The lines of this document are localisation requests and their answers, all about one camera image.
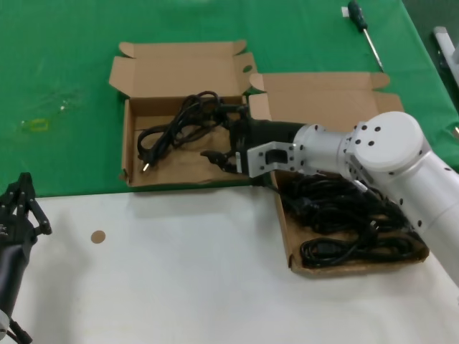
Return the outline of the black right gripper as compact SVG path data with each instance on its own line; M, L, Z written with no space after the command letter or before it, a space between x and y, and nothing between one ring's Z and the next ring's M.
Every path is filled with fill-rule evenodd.
M295 139L304 126L300 123L248 119L248 105L219 104L214 122L232 124L229 129L231 150L200 153L221 171L231 174L263 175L271 171L296 171L303 146Z

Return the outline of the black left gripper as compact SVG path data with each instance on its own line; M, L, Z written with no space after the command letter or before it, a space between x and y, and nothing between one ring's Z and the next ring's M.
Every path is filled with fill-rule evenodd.
M12 214L18 199L24 213ZM6 315L13 313L30 252L37 242L29 212L38 222L37 234L50 235L49 219L36 200L32 175L26 172L1 195L1 215L6 215L1 219L1 311Z

